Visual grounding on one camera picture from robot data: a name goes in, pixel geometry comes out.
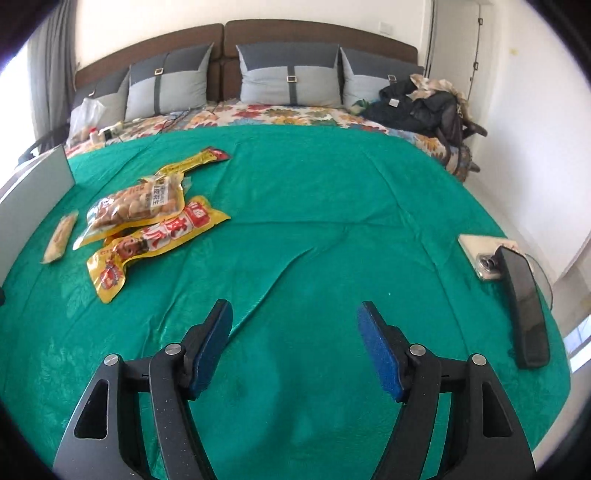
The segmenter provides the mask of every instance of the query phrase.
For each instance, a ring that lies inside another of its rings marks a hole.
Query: blue gripper pad
[[[383,326],[376,323],[376,318],[373,317],[365,304],[357,309],[359,332],[374,368],[378,372],[382,388],[392,396],[394,401],[400,402],[404,396],[404,388],[400,378],[400,363],[381,330],[387,325],[381,317],[378,321],[380,320],[380,323],[384,324]]]
[[[193,360],[193,381],[189,385],[189,391],[195,398],[208,388],[212,380],[217,363],[228,342],[228,336],[232,329],[232,318],[232,305],[227,301],[203,341],[201,350]]]

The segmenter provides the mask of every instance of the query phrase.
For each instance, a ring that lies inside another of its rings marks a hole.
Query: gray pillow
[[[205,105],[212,47],[181,48],[134,63],[129,70],[125,121]]]
[[[341,48],[343,53],[343,104],[350,108],[359,100],[379,100],[378,92],[390,82],[407,79],[413,73],[423,74],[423,67],[373,53]]]
[[[125,104],[129,89],[129,68],[111,73],[97,82],[86,85],[76,91],[70,125],[77,118],[84,98],[98,100],[105,106],[105,112],[100,117],[97,128],[110,127],[125,118]]]
[[[242,102],[341,106],[337,44],[274,42],[236,48],[242,71]]]

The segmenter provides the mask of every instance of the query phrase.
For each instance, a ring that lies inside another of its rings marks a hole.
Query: brown headboard
[[[224,100],[240,97],[242,74],[236,45],[266,41],[338,43],[341,47],[417,63],[415,47],[375,33],[301,20],[233,20],[224,29],[222,92]]]
[[[210,43],[213,43],[213,48],[207,69],[207,99],[218,102],[221,99],[220,86],[222,84],[220,58],[222,56],[223,25],[221,23],[166,33],[118,50],[78,70],[74,78],[74,85],[76,88],[82,87],[136,61],[145,60],[155,55],[178,48]]]
[[[242,74],[236,45],[263,41],[338,43],[384,57],[417,63],[417,49],[375,33],[320,22],[301,20],[233,20],[203,25],[144,40],[97,60],[76,73],[76,87],[87,85],[124,68],[178,48],[213,43],[207,71],[207,99],[217,102],[240,97]]]

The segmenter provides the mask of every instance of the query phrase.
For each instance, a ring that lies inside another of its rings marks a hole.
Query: peanut snack bag
[[[177,216],[184,207],[182,173],[151,179],[98,200],[86,214],[88,226],[74,250],[130,227]]]

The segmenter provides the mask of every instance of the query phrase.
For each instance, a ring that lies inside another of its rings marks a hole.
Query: curtain
[[[49,135],[41,152],[65,140],[51,133],[67,131],[74,98],[76,2],[61,0],[27,44],[33,130],[36,140]]]

